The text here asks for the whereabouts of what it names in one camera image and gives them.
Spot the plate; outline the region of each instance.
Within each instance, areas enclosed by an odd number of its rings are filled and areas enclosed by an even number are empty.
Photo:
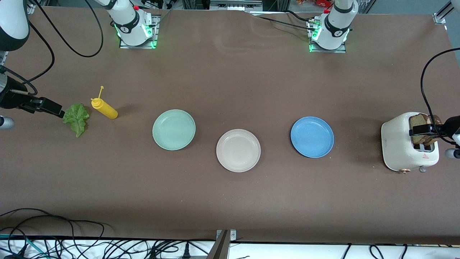
[[[216,153],[225,169],[237,173],[246,172],[259,161],[260,143],[251,132],[232,129],[220,137]]]
[[[317,117],[303,117],[291,129],[294,148],[309,158],[320,158],[334,146],[334,133],[325,121]]]
[[[195,121],[190,114],[182,110],[169,110],[153,123],[152,135],[161,148],[179,150],[190,144],[195,129]]]

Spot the white plate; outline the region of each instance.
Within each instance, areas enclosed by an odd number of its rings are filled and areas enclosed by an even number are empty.
[[[246,172],[253,168],[260,158],[260,143],[256,136],[244,129],[232,129],[217,142],[217,159],[232,172]]]

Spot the green plate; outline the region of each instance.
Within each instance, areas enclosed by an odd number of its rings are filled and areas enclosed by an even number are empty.
[[[153,123],[152,135],[161,148],[179,150],[190,144],[195,129],[195,121],[190,114],[182,110],[169,110]]]

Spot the metal post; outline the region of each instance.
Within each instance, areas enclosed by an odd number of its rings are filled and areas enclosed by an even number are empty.
[[[449,1],[444,5],[438,12],[433,14],[433,20],[435,24],[445,24],[446,20],[444,19],[452,10],[454,6]]]
[[[227,259],[230,247],[230,230],[222,230],[206,259]]]

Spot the cable connector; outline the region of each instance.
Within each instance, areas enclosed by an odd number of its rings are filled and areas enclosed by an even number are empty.
[[[190,252],[189,252],[189,243],[185,243],[185,250],[184,250],[184,255],[182,256],[182,259],[189,259],[191,256],[190,256]]]

